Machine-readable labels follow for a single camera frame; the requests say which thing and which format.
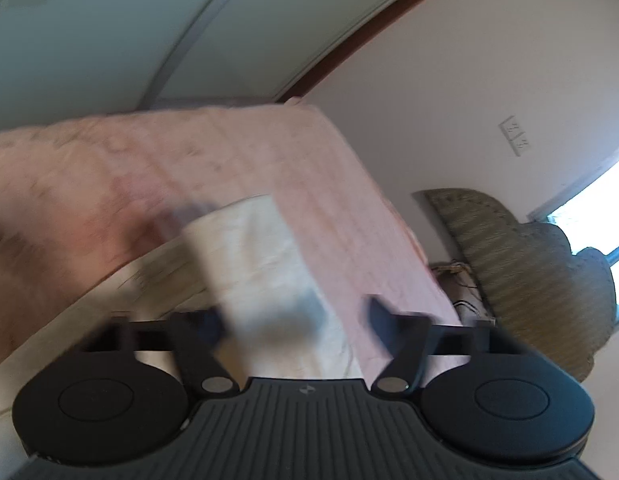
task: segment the logo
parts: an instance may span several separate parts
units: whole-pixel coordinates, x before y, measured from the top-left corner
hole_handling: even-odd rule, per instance
[[[311,395],[316,391],[314,386],[310,386],[309,384],[305,384],[305,386],[301,386],[299,388],[299,392],[303,395]]]

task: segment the black circular disc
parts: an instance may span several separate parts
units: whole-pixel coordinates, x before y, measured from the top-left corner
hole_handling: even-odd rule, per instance
[[[580,384],[534,355],[486,357],[427,384],[421,411],[434,433],[489,462],[541,464],[576,454],[594,412]]]
[[[119,352],[77,352],[21,389],[12,418],[28,452],[61,463],[105,465],[169,441],[187,410],[183,386],[162,370]]]

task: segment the bedding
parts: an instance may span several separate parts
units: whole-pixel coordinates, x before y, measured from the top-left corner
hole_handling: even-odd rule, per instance
[[[457,324],[423,251],[334,126],[302,104],[145,112],[0,133],[0,362],[192,219],[273,195],[365,378],[364,298]]]

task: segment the ribbed black surface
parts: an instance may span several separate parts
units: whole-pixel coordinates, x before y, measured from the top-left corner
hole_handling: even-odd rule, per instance
[[[142,459],[78,468],[40,458],[14,480],[595,480],[577,461],[536,471],[478,465],[439,443],[404,402],[363,381],[257,379],[205,402],[187,429]]]

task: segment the silver screw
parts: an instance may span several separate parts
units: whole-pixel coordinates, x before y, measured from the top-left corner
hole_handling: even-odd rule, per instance
[[[376,385],[389,394],[398,394],[409,388],[407,381],[399,377],[384,377]]]
[[[208,377],[201,386],[211,394],[224,394],[232,389],[234,383],[227,377]]]

